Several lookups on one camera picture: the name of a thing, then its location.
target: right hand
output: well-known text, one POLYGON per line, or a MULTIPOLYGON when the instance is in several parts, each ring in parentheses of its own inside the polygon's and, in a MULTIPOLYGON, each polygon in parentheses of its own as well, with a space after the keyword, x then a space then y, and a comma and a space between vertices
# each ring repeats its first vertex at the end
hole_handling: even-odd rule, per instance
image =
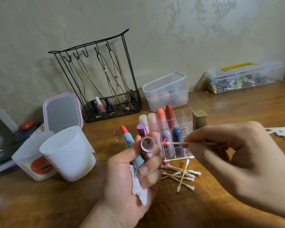
POLYGON ((285 218, 285 154, 260 123, 205 126, 184 142, 190 142, 191 153, 232 196, 285 218), (229 160, 227 149, 203 146, 206 140, 235 153, 229 160))

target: black wire jewelry stand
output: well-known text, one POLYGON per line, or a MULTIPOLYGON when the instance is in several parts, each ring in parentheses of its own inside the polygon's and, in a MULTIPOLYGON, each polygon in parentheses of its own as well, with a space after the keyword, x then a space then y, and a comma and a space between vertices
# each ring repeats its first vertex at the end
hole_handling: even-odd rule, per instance
MULTIPOLYGON (((52 51, 48 52, 48 53, 52 53, 55 55, 61 69, 63 70, 66 78, 68 79, 69 83, 71 84, 76 96, 78 97, 78 99, 79 99, 79 101, 83 107, 81 112, 82 112, 82 116, 83 116, 85 122, 95 122, 95 121, 100 121, 100 120, 104 120, 104 119, 120 117, 120 116, 124 116, 124 115, 131 115, 131 114, 140 113, 140 111, 141 111, 141 98, 140 98, 140 94, 139 94, 137 84, 135 81, 135 76, 133 73, 133 68, 132 68, 127 44, 125 42, 125 33, 128 31, 129 31, 129 29, 125 30, 124 32, 122 32, 121 34, 118 34, 116 36, 105 38, 105 39, 94 41, 94 42, 85 43, 82 45, 77 45, 77 46, 71 47, 69 49, 65 49, 65 50, 61 50, 61 51, 52 50, 52 51), (79 87, 79 83, 78 83, 76 76, 74 75, 74 72, 73 72, 72 67, 71 67, 73 57, 70 56, 68 54, 68 52, 73 53, 74 58, 76 58, 77 60, 78 59, 80 60, 80 56, 82 54, 78 53, 78 49, 85 48, 85 51, 82 50, 82 53, 84 54, 85 57, 88 57, 89 54, 87 51, 87 47, 96 44, 97 49, 95 48, 95 50, 97 53, 99 53, 99 49, 98 49, 99 43, 106 42, 108 49, 111 49, 108 41, 112 40, 114 38, 118 38, 118 37, 122 38, 122 43, 123 43, 124 48, 125 48, 125 53, 126 53, 127 60, 129 63, 129 68, 130 68, 130 72, 131 72, 131 75, 133 78, 135 90, 133 91, 132 89, 130 89, 129 92, 127 92, 125 90, 126 92, 124 92, 122 94, 118 94, 118 95, 110 96, 110 97, 99 98, 101 103, 103 103, 104 105, 107 105, 107 103, 105 102, 105 98, 106 98, 107 102, 109 102, 113 107, 113 111, 101 113, 99 111, 99 109, 97 109, 97 107, 95 107, 97 105, 95 100, 92 100, 92 101, 87 100, 87 98, 85 96, 84 85, 83 85, 83 90, 79 87)), ((77 70, 76 70, 76 73, 78 74, 80 80, 82 81, 82 84, 84 84, 84 82, 81 79, 80 74, 79 74, 79 72, 77 72, 77 70)), ((94 83, 92 82, 90 75, 89 75, 89 78, 90 78, 91 84, 95 87, 94 83)))

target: left hand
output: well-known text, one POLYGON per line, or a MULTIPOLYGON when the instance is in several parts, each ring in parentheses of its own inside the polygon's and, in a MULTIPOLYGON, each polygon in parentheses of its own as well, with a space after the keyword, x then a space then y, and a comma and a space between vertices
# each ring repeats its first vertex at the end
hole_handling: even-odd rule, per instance
MULTIPOLYGON (((157 138, 157 134, 154 132, 147 136, 157 138)), ((142 138, 137 135, 131 148, 108 160, 104 194, 93 210, 96 210, 96 214, 97 210, 98 214, 108 214, 110 218, 105 219, 114 220, 117 223, 113 227, 135 227, 150 208, 159 188, 161 178, 159 167, 163 159, 159 155, 160 148, 156 146, 152 152, 146 153, 149 159, 139 169, 141 175, 144 176, 140 180, 140 185, 142 188, 148 189, 147 205, 142 206, 138 195, 132 194, 133 183, 129 165, 142 152, 141 140, 142 138)))

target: acrylic lipstick organizer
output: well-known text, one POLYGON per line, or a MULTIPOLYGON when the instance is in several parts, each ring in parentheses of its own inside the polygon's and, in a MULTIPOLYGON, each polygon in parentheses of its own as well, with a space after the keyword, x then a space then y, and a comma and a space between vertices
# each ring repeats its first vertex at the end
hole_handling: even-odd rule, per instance
MULTIPOLYGON (((179 127, 182 131, 182 139, 184 140, 188 134, 193 131, 193 109, 186 108, 181 110, 175 110, 174 113, 174 124, 175 127, 179 127)), ((165 121, 157 123, 152 123, 147 125, 149 132, 158 132, 160 134, 160 141, 163 142, 162 133, 164 130, 169 130, 171 133, 171 140, 173 142, 172 130, 174 128, 169 128, 167 117, 165 117, 165 121)), ((173 160, 180 157, 191 156, 191 152, 188 148, 183 147, 172 147, 168 148, 167 146, 162 146, 161 149, 163 151, 163 156, 165 160, 173 160)))

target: wooden desk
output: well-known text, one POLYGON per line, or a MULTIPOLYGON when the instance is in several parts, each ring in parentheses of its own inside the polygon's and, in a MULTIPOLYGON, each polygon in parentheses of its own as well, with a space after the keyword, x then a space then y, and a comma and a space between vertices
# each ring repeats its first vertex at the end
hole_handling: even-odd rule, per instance
MULTIPOLYGON (((217 95, 208 90, 191 92, 189 103, 176 109, 187 107, 205 110, 208 124, 254 120, 265 127, 285 126, 285 83, 217 95)), ((150 112, 147 102, 142 109, 141 114, 150 112)), ((119 126, 125 125, 135 135, 141 114, 84 125, 97 162, 77 182, 66 182, 58 174, 36 182, 18 167, 1 173, 0 228, 78 227, 102 192, 108 158, 125 149, 119 126)), ((285 139, 274 140, 285 152, 285 139)), ((184 163, 172 162, 175 166, 184 163)), ((191 183, 195 191, 182 188, 178 195, 178 184, 163 180, 155 202, 137 227, 285 227, 285 220, 232 198, 197 160, 190 161, 189 168, 202 173, 191 183)))

